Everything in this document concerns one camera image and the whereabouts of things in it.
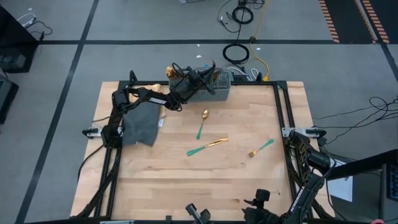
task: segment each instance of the wooden tabletop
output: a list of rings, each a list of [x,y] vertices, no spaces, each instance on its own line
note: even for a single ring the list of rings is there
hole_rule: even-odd
[[[110,115],[111,94],[117,87],[118,82],[102,84],[94,119]],[[303,83],[288,82],[288,87],[296,126],[311,127]],[[282,91],[280,95],[284,106]],[[210,115],[197,140],[203,110]],[[285,108],[284,114],[288,126]],[[219,138],[229,138],[229,142],[186,155]],[[251,150],[270,139],[275,140],[273,144],[248,158]],[[86,156],[100,145],[100,138],[89,140]],[[316,140],[312,139],[312,145],[317,149]],[[71,215],[82,211],[97,191],[104,155],[103,149],[85,164]],[[212,220],[244,220],[241,208],[248,205],[243,199],[253,199],[258,188],[271,192],[265,204],[268,210],[280,215],[289,209],[292,199],[273,87],[232,86],[225,102],[189,103],[181,112],[167,111],[153,147],[123,147],[112,219],[164,220],[171,215],[173,220],[191,220],[185,207],[194,203],[199,211],[207,208]],[[325,186],[317,200],[334,216]]]

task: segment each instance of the gray towel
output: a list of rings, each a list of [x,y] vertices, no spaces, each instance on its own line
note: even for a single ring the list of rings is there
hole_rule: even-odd
[[[123,145],[153,146],[159,130],[160,105],[144,102],[124,115]]]

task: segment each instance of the gray basket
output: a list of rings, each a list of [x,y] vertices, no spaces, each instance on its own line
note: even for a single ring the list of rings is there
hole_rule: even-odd
[[[208,68],[193,68],[196,71],[203,71]],[[222,68],[216,68],[217,71],[221,71],[217,79],[213,83],[215,94],[210,94],[207,89],[197,91],[188,102],[211,102],[211,101],[226,101],[229,95],[229,89],[231,88],[231,73],[224,71]],[[179,80],[169,80],[170,85],[179,82]]]

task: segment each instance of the white cable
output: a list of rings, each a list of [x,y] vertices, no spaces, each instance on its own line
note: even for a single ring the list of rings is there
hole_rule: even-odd
[[[259,71],[257,69],[255,69],[255,68],[252,68],[252,69],[250,69],[250,72],[251,72],[251,75],[253,76],[254,80],[256,80],[257,76],[259,75]]]
[[[33,14],[33,13],[27,13],[27,14],[25,14],[25,15],[23,15],[23,16],[21,16],[20,18],[17,19],[17,21],[20,21],[23,17],[29,16],[29,15],[32,15],[33,18],[32,18],[31,20],[27,21],[26,23],[24,23],[24,24],[22,25],[23,27],[26,27],[26,26],[31,25],[31,24],[36,20],[35,14]]]
[[[235,68],[235,67],[229,67],[228,69],[233,69],[233,70],[236,70],[236,71],[240,72],[242,75],[245,75],[245,76],[247,76],[249,81],[253,81],[253,80],[251,79],[250,75],[248,75],[248,74],[246,74],[246,73],[242,72],[242,71],[241,71],[240,69],[238,69],[238,68]]]

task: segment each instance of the gold fork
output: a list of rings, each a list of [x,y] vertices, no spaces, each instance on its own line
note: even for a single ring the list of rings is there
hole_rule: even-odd
[[[257,152],[259,152],[261,149],[264,149],[266,146],[272,144],[273,142],[274,142],[274,139],[270,139],[269,141],[267,141],[267,143],[265,143],[263,146],[261,146],[258,150],[249,152],[249,154],[248,154],[249,158],[254,157],[257,154]]]

